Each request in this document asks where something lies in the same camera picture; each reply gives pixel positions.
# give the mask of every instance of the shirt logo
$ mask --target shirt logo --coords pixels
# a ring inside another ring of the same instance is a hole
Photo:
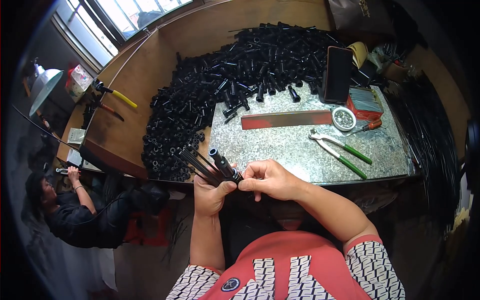
[[[222,285],[222,291],[230,292],[231,290],[238,288],[239,285],[240,285],[240,280],[238,278],[230,278],[229,280],[227,280],[227,282],[225,282]]]

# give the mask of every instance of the red shirt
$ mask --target red shirt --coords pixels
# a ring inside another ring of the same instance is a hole
[[[167,299],[404,299],[378,236],[362,236],[345,257],[312,233],[279,231],[258,238],[222,275],[190,265]]]

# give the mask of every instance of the glasses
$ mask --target glasses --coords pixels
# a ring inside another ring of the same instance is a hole
[[[48,182],[48,181],[45,180],[45,183],[47,184],[46,188],[52,187],[52,184],[51,184],[50,182]]]

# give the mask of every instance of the window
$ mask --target window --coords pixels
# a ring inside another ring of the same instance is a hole
[[[52,20],[94,70],[101,70],[119,52],[78,0],[60,1]]]
[[[141,38],[139,32],[147,26],[152,29],[203,4],[204,0],[61,0],[52,21],[99,71]]]
[[[192,0],[96,0],[125,39]]]

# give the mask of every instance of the person's right hand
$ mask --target person's right hand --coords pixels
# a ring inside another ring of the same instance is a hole
[[[70,179],[70,182],[72,184],[76,183],[77,181],[79,181],[79,170],[78,168],[74,167],[74,166],[70,166],[68,167],[68,178]]]
[[[244,180],[239,182],[238,189],[254,191],[257,202],[261,192],[279,200],[296,200],[305,183],[273,159],[249,163],[242,175]]]

